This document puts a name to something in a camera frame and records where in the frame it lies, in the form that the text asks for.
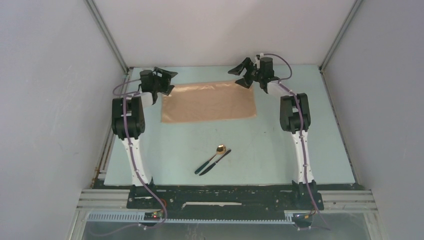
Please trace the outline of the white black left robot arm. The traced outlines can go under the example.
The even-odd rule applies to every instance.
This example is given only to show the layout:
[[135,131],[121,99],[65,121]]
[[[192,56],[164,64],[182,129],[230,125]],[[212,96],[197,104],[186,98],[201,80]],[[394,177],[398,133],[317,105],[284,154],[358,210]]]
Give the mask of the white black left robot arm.
[[141,136],[146,130],[144,109],[153,106],[160,94],[168,96],[174,89],[175,71],[154,67],[142,70],[135,81],[134,91],[114,93],[112,100],[111,129],[124,145],[131,169],[131,184],[149,186],[153,176],[144,163]]

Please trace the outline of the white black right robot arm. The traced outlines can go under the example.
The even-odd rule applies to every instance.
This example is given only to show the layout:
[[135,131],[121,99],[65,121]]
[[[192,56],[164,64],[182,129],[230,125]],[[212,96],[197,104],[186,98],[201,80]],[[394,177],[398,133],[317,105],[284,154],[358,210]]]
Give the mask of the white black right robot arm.
[[[288,76],[278,77],[275,75],[274,57],[286,64],[289,70]],[[257,82],[266,94],[270,93],[271,87],[277,87],[285,93],[285,95],[279,97],[279,123],[284,132],[291,134],[297,162],[297,173],[292,181],[294,189],[297,191],[291,194],[290,201],[295,208],[304,209],[311,202],[311,196],[307,191],[311,192],[316,183],[311,169],[308,149],[311,114],[307,94],[295,93],[283,84],[283,81],[292,78],[292,67],[287,60],[275,53],[261,53],[257,54],[254,59],[246,57],[227,73],[235,76],[242,75],[235,83],[246,89]]]

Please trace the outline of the peach satin napkin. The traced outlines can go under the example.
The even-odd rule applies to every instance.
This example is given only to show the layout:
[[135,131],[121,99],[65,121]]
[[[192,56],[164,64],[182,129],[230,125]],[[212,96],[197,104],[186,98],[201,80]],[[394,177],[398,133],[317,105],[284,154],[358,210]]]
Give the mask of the peach satin napkin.
[[199,123],[257,116],[254,89],[233,81],[176,85],[162,97],[161,122]]

